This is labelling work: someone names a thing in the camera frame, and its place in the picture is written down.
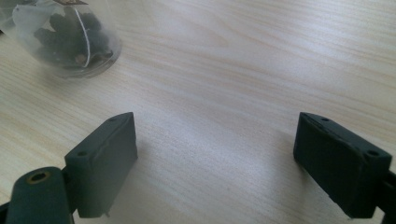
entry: round hole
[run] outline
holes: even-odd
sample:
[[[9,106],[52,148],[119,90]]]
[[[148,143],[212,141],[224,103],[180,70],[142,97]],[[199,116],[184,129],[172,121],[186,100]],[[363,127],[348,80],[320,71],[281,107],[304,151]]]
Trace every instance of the round hole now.
[[[369,150],[367,153],[368,153],[370,156],[379,156],[378,152],[376,152],[376,151]]]
[[[86,156],[86,155],[87,155],[87,152],[85,152],[85,151],[80,151],[77,155],[78,155],[78,156]]]
[[[40,182],[46,180],[49,176],[50,176],[50,172],[48,172],[48,171],[37,172],[37,173],[29,176],[29,178],[27,178],[27,182],[29,184],[37,184],[37,183],[40,183]]]

